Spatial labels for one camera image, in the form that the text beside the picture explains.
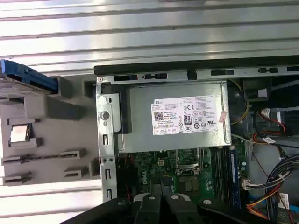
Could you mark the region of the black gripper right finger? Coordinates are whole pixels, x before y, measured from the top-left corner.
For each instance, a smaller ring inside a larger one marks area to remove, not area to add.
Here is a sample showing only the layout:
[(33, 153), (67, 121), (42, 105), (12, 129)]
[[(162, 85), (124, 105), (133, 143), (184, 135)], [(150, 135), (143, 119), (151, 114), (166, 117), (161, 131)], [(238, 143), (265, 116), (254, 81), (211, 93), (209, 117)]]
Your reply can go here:
[(202, 198), (197, 203), (184, 194), (174, 193), (171, 178), (161, 179), (161, 193), (169, 208), (171, 224), (268, 224), (264, 218), (244, 209), (236, 209), (211, 198)]

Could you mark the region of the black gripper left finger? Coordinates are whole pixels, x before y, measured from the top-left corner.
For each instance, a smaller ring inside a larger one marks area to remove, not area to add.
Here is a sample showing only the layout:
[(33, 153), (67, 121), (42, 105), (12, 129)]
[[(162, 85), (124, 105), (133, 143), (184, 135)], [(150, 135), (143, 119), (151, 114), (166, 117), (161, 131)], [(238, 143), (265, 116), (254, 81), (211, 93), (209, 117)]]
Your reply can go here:
[(138, 194), (132, 203), (114, 198), (63, 224), (157, 224), (160, 218), (162, 182), (152, 179), (149, 193)]

